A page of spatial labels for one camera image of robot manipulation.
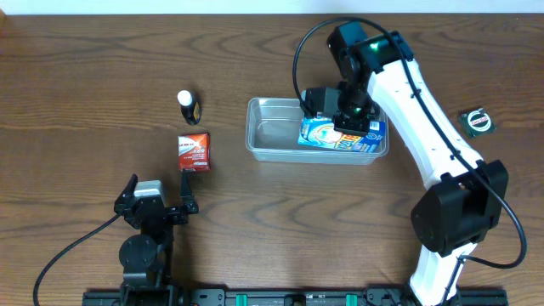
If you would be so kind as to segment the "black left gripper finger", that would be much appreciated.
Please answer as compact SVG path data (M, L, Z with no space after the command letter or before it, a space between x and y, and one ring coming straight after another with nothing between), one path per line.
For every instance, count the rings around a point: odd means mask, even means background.
M122 195L133 196L137 183L138 183L138 176L136 174L133 174L131 178L128 180L126 187L123 189Z
M186 207L193 207L195 204L195 197L189 183L189 172L185 169L181 174L180 198Z

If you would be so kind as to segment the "blue Kool Fever box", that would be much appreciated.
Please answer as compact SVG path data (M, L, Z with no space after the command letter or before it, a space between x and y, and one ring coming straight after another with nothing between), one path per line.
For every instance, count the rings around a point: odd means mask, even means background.
M382 121L371 121L370 132L356 136L335 131L329 118L304 118L297 143L321 149L373 153L385 139L385 133L386 123Z

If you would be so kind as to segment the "dark green round-label packet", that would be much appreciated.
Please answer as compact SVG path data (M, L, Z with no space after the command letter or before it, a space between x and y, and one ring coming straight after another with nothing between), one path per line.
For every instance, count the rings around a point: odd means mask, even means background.
M464 111L457 119L470 139L493 133L496 130L496 125L485 108Z

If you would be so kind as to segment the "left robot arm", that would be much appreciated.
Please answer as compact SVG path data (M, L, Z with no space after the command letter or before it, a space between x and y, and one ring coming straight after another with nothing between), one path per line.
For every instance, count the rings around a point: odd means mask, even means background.
M140 181L133 175L114 203L114 212L138 230L119 251L124 283L133 288L151 288L171 279L173 227L188 223L199 206L189 184L189 172L181 173L180 204L166 206L162 182Z

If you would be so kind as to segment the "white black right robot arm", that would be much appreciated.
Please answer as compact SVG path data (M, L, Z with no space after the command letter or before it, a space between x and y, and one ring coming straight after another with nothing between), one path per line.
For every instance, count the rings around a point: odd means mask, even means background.
M500 289L460 290L456 283L473 250L498 224L508 174L486 162L453 128L422 79L411 48L396 31L364 32L366 20L331 20L327 46L342 81L334 88L297 93L303 136L331 122L341 143L353 148L368 137L381 114L388 116L411 153L425 194L411 211L422 250L406 289L366 290L366 305L505 305Z

